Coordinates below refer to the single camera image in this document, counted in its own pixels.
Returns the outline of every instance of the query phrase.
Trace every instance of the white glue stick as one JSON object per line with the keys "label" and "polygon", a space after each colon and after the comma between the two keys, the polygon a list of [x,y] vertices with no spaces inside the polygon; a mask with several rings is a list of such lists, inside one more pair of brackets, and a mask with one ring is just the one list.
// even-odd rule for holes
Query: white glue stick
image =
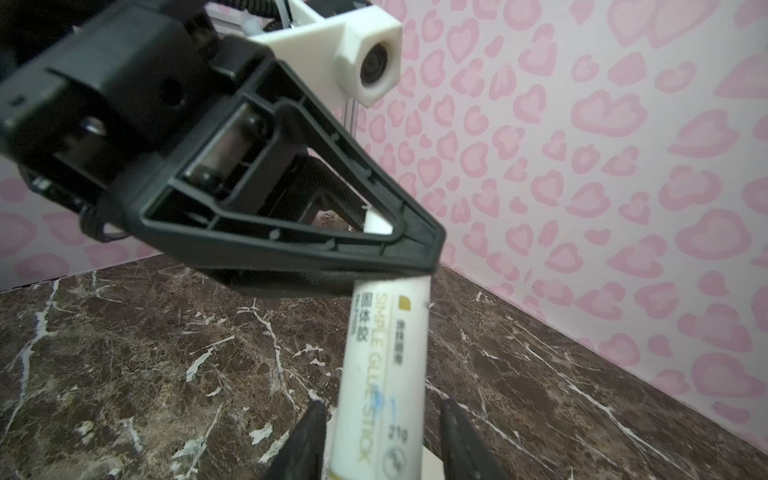
{"label": "white glue stick", "polygon": [[[363,231],[388,234],[374,210]],[[429,276],[358,282],[330,459],[332,480],[419,480]]]}

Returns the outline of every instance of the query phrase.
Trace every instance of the camera lens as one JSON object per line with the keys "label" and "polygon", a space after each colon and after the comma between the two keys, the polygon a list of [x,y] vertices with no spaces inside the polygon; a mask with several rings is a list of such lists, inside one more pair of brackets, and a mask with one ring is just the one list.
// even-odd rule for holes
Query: camera lens
{"label": "camera lens", "polygon": [[378,81],[386,70],[387,54],[384,45],[378,43],[368,51],[362,60],[360,68],[360,80],[363,85],[370,85]]}

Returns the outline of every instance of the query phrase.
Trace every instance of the white cylindrical tube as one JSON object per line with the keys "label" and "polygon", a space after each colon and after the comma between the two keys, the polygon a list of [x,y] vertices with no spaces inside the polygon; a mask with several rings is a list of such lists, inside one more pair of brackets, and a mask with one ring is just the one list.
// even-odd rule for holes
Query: white cylindrical tube
{"label": "white cylindrical tube", "polygon": [[[374,210],[363,231],[388,234]],[[418,480],[429,276],[355,285],[330,459],[332,480]]]}

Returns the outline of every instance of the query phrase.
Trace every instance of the circular logo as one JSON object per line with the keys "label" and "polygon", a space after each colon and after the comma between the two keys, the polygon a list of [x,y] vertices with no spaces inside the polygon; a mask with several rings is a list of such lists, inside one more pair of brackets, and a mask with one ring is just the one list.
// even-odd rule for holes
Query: circular logo
{"label": "circular logo", "polygon": [[406,470],[406,454],[402,452],[400,447],[392,447],[384,455],[382,463],[384,475],[390,480],[396,480],[402,477]]}

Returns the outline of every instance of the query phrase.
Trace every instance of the brown marble countertop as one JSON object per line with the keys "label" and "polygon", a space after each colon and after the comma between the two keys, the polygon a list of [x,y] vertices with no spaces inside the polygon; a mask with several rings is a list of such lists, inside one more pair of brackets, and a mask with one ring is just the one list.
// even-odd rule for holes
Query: brown marble countertop
{"label": "brown marble countertop", "polygon": [[[768,457],[449,270],[424,442],[466,406],[510,478],[768,478]],[[167,257],[0,294],[0,478],[260,478],[335,410],[349,300],[253,300]]]}

